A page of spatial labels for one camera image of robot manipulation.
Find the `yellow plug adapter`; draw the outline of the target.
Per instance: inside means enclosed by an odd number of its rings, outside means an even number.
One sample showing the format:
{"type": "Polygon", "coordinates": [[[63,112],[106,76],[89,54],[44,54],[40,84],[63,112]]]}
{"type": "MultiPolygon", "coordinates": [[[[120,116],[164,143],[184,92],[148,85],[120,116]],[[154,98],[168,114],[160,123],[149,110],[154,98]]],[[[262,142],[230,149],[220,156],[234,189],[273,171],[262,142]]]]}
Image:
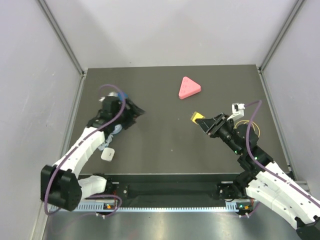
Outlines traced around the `yellow plug adapter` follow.
{"type": "Polygon", "coordinates": [[[195,112],[192,114],[190,120],[197,125],[197,124],[198,124],[198,123],[197,123],[197,120],[198,120],[198,119],[204,119],[204,118],[205,118],[205,116],[203,116],[201,113],[195,111],[195,112]]]}

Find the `white square charger plug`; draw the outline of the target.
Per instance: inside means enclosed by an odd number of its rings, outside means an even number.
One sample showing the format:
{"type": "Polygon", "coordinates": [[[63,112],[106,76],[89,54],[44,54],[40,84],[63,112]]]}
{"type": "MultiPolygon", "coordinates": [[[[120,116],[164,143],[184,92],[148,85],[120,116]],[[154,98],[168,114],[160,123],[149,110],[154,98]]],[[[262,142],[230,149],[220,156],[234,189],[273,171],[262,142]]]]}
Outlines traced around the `white square charger plug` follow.
{"type": "Polygon", "coordinates": [[[111,162],[114,158],[115,150],[110,147],[106,147],[101,153],[101,159],[107,162],[111,162]]]}

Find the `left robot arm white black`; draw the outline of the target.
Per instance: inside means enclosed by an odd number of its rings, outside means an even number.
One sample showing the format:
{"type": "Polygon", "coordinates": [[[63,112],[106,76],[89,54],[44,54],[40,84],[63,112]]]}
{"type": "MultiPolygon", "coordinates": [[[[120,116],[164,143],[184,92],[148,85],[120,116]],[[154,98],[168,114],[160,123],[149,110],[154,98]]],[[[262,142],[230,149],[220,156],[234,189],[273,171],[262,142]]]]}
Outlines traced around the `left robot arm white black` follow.
{"type": "Polygon", "coordinates": [[[96,150],[101,150],[111,161],[114,149],[109,145],[114,135],[127,130],[145,111],[129,97],[120,93],[100,99],[102,108],[90,119],[81,136],[69,151],[53,165],[45,165],[40,172],[40,199],[58,209],[73,211],[81,200],[93,195],[109,198],[114,191],[111,183],[93,174],[79,179],[80,172],[96,150]]]}

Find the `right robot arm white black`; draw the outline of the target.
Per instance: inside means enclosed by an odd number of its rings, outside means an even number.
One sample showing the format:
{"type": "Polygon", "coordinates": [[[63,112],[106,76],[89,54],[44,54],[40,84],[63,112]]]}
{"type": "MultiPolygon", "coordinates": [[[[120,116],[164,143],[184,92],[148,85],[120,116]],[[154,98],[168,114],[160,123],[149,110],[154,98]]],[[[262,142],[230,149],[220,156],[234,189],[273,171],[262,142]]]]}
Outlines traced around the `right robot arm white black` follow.
{"type": "Polygon", "coordinates": [[[262,203],[286,220],[302,240],[320,238],[320,202],[290,178],[257,145],[259,136],[249,124],[235,127],[234,120],[221,113],[206,118],[198,112],[191,117],[211,138],[221,139],[235,154],[243,168],[230,185],[223,189],[225,199],[251,198],[262,203]]]}

